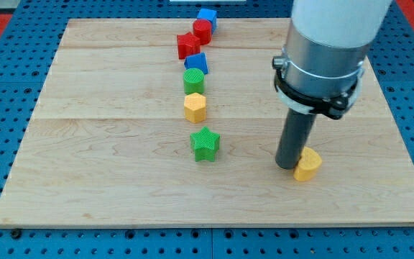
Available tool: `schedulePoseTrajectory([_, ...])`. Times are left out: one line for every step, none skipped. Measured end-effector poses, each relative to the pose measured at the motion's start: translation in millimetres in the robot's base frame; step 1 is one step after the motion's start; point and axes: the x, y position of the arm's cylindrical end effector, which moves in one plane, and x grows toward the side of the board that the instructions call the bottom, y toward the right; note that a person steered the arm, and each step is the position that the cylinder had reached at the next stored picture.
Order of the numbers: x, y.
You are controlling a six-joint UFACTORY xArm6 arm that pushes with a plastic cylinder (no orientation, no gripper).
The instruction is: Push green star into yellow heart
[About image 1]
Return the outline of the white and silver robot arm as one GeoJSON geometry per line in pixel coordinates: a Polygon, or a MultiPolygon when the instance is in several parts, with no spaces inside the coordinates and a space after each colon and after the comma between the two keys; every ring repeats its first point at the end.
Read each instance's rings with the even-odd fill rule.
{"type": "Polygon", "coordinates": [[[328,99],[357,81],[391,0],[296,0],[285,50],[285,82],[306,96],[328,99]]]}

